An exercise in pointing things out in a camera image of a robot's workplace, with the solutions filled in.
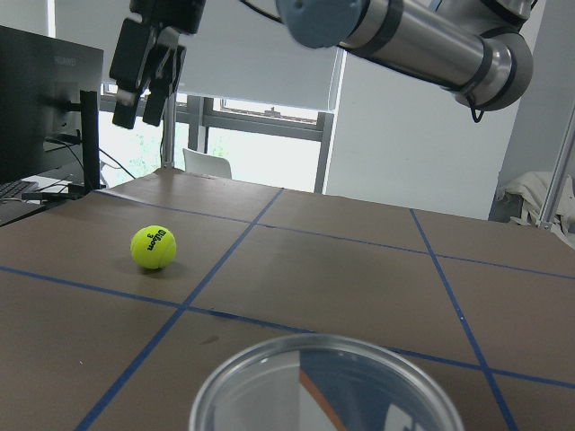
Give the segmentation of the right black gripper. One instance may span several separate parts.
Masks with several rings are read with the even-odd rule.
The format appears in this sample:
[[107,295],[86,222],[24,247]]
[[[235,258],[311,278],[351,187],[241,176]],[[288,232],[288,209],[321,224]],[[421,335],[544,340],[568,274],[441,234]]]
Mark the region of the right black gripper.
[[[206,0],[130,0],[129,10],[142,23],[129,18],[121,25],[111,61],[110,78],[118,86],[112,122],[126,129],[135,125],[138,100],[147,87],[143,121],[158,127],[166,101],[177,92],[186,48],[180,33],[198,32]],[[161,31],[155,40],[155,30]]]

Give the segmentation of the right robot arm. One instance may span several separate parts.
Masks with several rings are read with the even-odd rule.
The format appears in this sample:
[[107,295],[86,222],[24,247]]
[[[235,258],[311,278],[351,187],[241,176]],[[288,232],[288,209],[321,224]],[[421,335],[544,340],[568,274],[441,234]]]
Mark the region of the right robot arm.
[[[133,1],[121,25],[110,75],[118,87],[113,123],[158,125],[177,90],[183,34],[199,30],[201,1]],[[531,1],[278,1],[271,20],[307,48],[342,48],[355,57],[435,84],[475,121],[526,91],[532,53],[521,35]]]

